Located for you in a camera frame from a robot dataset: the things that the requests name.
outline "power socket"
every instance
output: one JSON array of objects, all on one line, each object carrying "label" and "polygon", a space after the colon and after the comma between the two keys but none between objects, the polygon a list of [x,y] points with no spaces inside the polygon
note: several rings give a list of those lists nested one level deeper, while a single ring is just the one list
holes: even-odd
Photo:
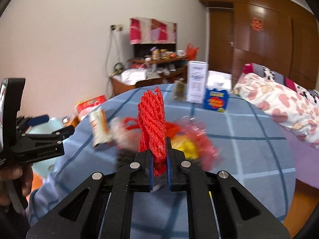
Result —
[{"label": "power socket", "polygon": [[123,30],[123,24],[117,24],[116,31],[122,31],[122,30]]}]

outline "human hand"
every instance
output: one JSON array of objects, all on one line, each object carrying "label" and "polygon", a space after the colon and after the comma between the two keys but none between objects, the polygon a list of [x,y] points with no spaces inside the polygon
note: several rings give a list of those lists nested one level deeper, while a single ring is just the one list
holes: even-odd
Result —
[{"label": "human hand", "polygon": [[32,165],[6,167],[0,170],[0,206],[10,205],[10,198],[7,194],[3,181],[16,180],[20,178],[22,183],[22,195],[26,197],[31,193],[33,182]]}]

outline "purple bedsheet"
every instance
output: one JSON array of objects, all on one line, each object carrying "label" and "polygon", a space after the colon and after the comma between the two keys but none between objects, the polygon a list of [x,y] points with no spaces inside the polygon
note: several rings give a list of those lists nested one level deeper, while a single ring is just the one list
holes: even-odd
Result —
[{"label": "purple bedsheet", "polygon": [[319,150],[301,142],[297,137],[280,126],[288,140],[296,167],[296,178],[319,189]]}]

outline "blue bedsheet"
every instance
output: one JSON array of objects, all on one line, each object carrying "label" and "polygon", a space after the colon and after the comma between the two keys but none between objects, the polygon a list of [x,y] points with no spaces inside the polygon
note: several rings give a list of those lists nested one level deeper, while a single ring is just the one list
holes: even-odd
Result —
[{"label": "blue bedsheet", "polygon": [[[279,126],[255,106],[231,97],[226,113],[202,109],[202,104],[175,102],[172,85],[159,85],[167,121],[195,116],[206,123],[211,141],[220,150],[221,161],[211,170],[227,170],[280,221],[291,204],[295,168],[288,142]],[[147,88],[128,91],[103,104],[108,120],[136,117],[137,104]],[[68,193],[94,172],[116,171],[116,147],[92,147],[92,131],[85,118],[64,142],[65,155],[55,163],[46,183],[30,197],[27,215],[34,225]],[[185,193],[135,193],[131,238],[188,238]]]}]

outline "white blanket with pink hearts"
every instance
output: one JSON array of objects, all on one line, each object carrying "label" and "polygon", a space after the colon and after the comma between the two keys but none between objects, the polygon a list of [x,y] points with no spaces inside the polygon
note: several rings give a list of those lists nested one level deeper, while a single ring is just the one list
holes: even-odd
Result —
[{"label": "white blanket with pink hearts", "polygon": [[319,110],[305,97],[254,73],[242,74],[233,92],[260,108],[300,141],[319,149]]}]

